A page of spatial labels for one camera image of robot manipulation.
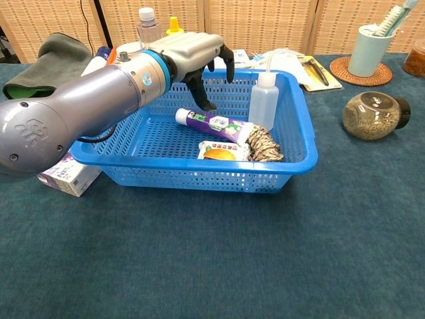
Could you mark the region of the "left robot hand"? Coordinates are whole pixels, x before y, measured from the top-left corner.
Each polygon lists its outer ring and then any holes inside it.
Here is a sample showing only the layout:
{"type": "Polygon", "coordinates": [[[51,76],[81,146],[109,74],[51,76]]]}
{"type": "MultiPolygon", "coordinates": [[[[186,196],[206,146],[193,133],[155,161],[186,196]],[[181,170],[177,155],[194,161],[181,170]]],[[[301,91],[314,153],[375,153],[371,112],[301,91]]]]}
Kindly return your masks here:
{"type": "Polygon", "coordinates": [[[149,45],[149,50],[163,59],[170,81],[182,82],[192,94],[195,104],[203,111],[216,110],[203,85],[205,68],[214,72],[214,59],[221,58],[226,66],[226,81],[234,79],[234,53],[220,35],[208,33],[174,33],[149,45]]]}

